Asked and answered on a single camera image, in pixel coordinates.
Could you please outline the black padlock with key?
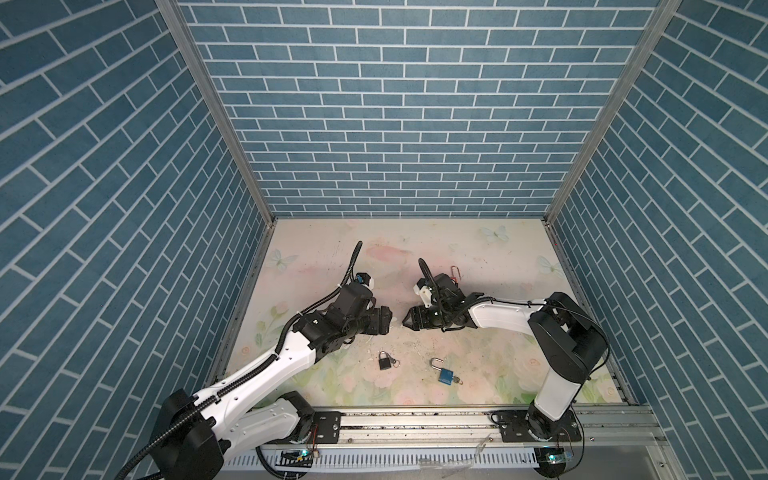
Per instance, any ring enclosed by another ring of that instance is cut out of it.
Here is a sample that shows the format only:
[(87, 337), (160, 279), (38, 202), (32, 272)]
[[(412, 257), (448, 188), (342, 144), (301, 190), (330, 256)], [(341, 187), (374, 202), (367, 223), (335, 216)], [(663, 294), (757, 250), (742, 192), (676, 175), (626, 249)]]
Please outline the black padlock with key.
[(378, 355), (378, 366), (380, 371), (387, 371), (398, 368), (400, 362), (386, 351), (380, 351)]

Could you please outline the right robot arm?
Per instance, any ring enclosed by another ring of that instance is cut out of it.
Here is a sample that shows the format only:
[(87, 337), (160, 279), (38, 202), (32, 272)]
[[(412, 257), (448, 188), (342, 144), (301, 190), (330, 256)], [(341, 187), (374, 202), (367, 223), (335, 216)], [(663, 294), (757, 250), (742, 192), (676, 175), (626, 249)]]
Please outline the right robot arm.
[(402, 321), (412, 331), (494, 328), (535, 339), (549, 367), (529, 408), (535, 419), (560, 421), (608, 355), (603, 329), (564, 292), (530, 301), (502, 300), (481, 292), (466, 295), (446, 274), (419, 279), (413, 291), (421, 303)]

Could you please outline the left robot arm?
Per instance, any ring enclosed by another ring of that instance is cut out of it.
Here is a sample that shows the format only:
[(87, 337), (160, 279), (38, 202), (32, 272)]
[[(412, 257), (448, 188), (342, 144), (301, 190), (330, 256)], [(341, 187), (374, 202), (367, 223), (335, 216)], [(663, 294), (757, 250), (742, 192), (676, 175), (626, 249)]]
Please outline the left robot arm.
[(294, 315), (261, 357), (194, 394), (179, 389), (167, 397), (148, 445), (118, 478), (149, 456), (157, 479), (212, 479), (245, 450), (305, 439), (315, 411), (299, 393), (288, 392), (263, 408), (257, 403), (356, 337), (388, 334), (392, 318), (367, 284), (351, 280), (337, 287)]

